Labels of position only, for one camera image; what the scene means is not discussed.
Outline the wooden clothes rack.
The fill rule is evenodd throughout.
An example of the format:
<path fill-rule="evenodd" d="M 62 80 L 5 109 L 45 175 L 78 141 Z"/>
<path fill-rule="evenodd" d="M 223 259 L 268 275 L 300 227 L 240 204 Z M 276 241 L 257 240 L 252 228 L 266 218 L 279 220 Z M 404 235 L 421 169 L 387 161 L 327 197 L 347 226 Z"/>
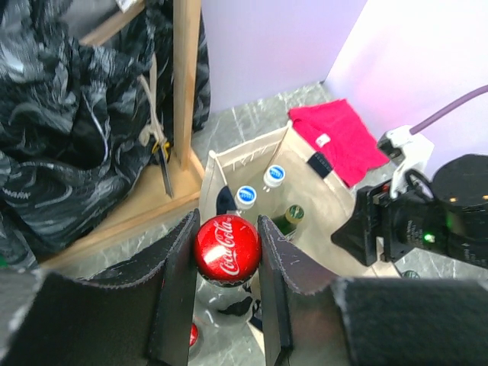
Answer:
<path fill-rule="evenodd" d="M 176 1 L 173 5 L 174 146 L 169 163 L 173 195 L 164 192 L 162 173 L 144 169 L 133 192 L 89 235 L 42 262 L 45 268 L 63 268 L 135 237 L 169 217 L 193 209 L 200 197 L 204 168 L 191 148 L 197 46 L 201 2 Z"/>

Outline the pink folded t-shirt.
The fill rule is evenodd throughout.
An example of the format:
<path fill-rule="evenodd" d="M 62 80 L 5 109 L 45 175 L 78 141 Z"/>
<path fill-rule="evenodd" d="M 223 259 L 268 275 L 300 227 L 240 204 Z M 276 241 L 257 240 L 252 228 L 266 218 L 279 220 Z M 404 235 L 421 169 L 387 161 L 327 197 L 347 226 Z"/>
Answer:
<path fill-rule="evenodd" d="M 389 162 L 345 99 L 291 108 L 288 116 L 297 133 L 326 157 L 349 187 L 359 183 L 370 170 Z"/>

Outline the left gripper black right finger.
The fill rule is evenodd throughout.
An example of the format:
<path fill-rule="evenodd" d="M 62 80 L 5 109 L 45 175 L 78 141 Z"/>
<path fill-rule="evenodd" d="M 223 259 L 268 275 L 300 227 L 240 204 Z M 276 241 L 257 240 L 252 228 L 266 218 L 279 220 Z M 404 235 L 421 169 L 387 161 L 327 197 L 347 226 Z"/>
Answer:
<path fill-rule="evenodd" d="M 343 278 L 267 217 L 259 280 L 268 365 L 485 365 L 487 285 Z"/>

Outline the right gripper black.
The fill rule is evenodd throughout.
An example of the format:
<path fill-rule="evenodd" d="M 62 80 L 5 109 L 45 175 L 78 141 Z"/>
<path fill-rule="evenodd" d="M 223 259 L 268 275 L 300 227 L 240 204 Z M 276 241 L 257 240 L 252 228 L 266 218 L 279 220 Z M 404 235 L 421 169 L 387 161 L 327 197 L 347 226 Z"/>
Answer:
<path fill-rule="evenodd" d="M 395 262 L 414 248 L 446 256 L 448 231 L 440 205 L 419 188 L 390 197 L 388 182 L 356 192 L 351 217 L 331 240 L 365 266 Z"/>

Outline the green Perrier bottle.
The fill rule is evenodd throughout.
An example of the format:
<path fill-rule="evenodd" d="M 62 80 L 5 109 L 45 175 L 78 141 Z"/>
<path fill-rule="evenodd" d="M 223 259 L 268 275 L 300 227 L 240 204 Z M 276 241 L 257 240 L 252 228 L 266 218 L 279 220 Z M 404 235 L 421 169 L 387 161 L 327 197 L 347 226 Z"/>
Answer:
<path fill-rule="evenodd" d="M 271 220 L 285 239 L 292 242 L 297 232 L 297 227 L 304 218 L 304 214 L 304 210 L 300 205 L 293 204 L 282 215 L 276 216 Z"/>

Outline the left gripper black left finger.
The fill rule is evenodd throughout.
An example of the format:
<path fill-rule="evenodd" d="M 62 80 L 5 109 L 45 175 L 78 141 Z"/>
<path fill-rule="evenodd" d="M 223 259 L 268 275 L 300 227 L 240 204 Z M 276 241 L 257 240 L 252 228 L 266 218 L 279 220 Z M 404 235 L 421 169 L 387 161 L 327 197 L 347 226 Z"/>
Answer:
<path fill-rule="evenodd" d="M 1 270 L 3 365 L 185 365 L 194 311 L 189 212 L 168 234 L 93 278 Z"/>

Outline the Coca-Cola glass bottle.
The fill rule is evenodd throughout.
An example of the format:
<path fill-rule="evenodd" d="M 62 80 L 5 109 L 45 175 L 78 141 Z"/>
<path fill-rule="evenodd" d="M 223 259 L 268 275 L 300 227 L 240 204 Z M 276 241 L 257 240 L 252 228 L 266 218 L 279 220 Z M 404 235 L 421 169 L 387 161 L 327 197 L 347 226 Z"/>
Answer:
<path fill-rule="evenodd" d="M 195 323 L 191 324 L 189 347 L 192 348 L 197 344 L 199 339 L 199 330 Z"/>
<path fill-rule="evenodd" d="M 252 223 L 232 214 L 207 220 L 194 241 L 197 317 L 216 327 L 247 322 L 256 303 L 251 282 L 261 257 Z"/>

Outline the cream canvas tote bag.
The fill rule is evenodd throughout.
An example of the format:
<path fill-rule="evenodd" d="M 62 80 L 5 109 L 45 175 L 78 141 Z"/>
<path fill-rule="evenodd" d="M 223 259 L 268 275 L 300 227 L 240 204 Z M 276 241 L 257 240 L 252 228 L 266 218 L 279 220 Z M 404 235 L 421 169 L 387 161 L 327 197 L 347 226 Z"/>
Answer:
<path fill-rule="evenodd" d="M 332 243 L 332 234 L 352 215 L 355 198 L 334 172 L 310 165 L 312 147 L 292 127 L 283 127 L 222 153 L 211 152 L 199 200 L 202 220 L 217 213 L 217 195 L 273 163 L 285 172 L 272 210 L 292 204 L 305 211 L 292 241 L 262 220 L 259 269 L 265 359 L 269 365 L 347 365 L 348 339 L 331 285 L 343 278 L 395 278 L 391 263 L 362 265 Z"/>

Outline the dark patterned hanging shirt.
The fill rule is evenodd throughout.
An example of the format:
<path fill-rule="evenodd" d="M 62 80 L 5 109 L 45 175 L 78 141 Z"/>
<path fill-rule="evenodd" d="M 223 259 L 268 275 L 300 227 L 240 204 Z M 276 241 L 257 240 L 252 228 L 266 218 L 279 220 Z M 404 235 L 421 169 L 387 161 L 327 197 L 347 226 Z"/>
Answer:
<path fill-rule="evenodd" d="M 92 231 L 173 140 L 173 8 L 149 1 L 105 46 L 80 42 L 83 1 L 1 4 L 1 257 L 16 268 Z"/>

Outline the clear Chang soda bottle right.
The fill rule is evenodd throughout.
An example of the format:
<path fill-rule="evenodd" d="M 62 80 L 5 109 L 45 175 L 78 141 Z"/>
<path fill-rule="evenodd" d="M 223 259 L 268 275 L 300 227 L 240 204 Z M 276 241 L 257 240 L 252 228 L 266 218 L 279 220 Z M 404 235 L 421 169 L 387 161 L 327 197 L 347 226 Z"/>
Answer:
<path fill-rule="evenodd" d="M 414 270 L 406 270 L 401 274 L 402 278 L 420 278 L 420 275 Z"/>

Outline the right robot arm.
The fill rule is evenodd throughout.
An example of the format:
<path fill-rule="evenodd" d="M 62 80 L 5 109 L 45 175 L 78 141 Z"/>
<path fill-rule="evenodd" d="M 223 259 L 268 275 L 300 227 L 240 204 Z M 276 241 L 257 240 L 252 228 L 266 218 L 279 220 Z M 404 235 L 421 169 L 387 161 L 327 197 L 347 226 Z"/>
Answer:
<path fill-rule="evenodd" d="M 395 262 L 414 248 L 487 266 L 487 157 L 467 154 L 428 180 L 406 171 L 406 191 L 391 180 L 358 190 L 352 216 L 332 242 L 365 266 Z"/>

